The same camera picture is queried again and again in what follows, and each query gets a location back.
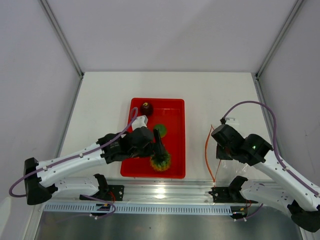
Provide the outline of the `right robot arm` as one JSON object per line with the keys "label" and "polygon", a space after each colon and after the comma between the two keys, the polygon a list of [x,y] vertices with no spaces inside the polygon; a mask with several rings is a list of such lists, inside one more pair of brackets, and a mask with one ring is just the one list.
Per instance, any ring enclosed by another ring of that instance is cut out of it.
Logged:
{"label": "right robot arm", "polygon": [[315,233],[320,229],[320,188],[300,175],[262,137],[242,137],[232,126],[222,124],[211,136],[223,156],[247,164],[274,180],[282,190],[275,190],[236,176],[228,186],[234,202],[250,200],[283,212],[300,228]]}

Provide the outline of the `yellow pineapple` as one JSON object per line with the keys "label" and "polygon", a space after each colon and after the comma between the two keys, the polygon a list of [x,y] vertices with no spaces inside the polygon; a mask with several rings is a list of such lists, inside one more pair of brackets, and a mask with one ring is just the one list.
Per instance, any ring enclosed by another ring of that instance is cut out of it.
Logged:
{"label": "yellow pineapple", "polygon": [[171,166],[171,155],[166,151],[163,154],[154,155],[150,158],[150,166],[156,172],[165,172]]}

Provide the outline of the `clear zip top bag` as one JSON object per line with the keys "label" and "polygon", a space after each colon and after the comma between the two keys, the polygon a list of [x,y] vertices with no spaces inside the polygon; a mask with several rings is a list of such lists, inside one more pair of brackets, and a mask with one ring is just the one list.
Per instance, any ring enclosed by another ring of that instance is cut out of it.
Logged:
{"label": "clear zip top bag", "polygon": [[238,163],[235,160],[218,159],[217,143],[211,137],[214,130],[211,124],[204,142],[204,162],[208,171],[212,186],[218,187],[222,184],[229,184],[236,176],[244,176],[248,171],[248,165]]}

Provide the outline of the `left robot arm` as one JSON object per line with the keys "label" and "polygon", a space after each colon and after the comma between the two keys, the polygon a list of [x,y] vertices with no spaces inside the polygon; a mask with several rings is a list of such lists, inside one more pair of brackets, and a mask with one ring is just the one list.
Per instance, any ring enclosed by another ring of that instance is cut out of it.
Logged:
{"label": "left robot arm", "polygon": [[29,158],[24,162],[26,202],[33,206],[53,197],[110,200],[113,194],[104,175],[96,173],[90,177],[74,177],[73,174],[113,162],[147,157],[162,168],[170,155],[159,130],[142,126],[131,132],[109,133],[65,158],[46,161]]}

